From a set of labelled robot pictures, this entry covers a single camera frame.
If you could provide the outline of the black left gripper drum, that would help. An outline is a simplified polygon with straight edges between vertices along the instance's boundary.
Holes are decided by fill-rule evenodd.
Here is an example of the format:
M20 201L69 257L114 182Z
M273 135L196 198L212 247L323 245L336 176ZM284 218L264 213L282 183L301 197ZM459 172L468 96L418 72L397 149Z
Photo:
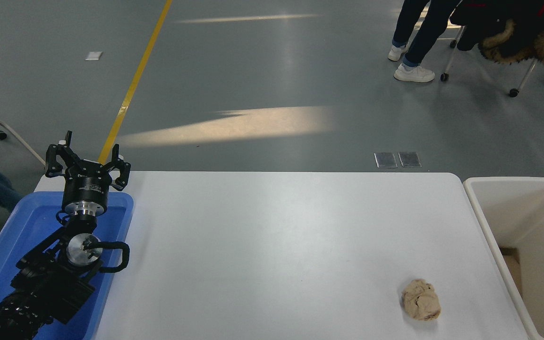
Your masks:
M64 177L63 205L77 202L108 204L112 178L101 164L91 161L72 164L65 170Z

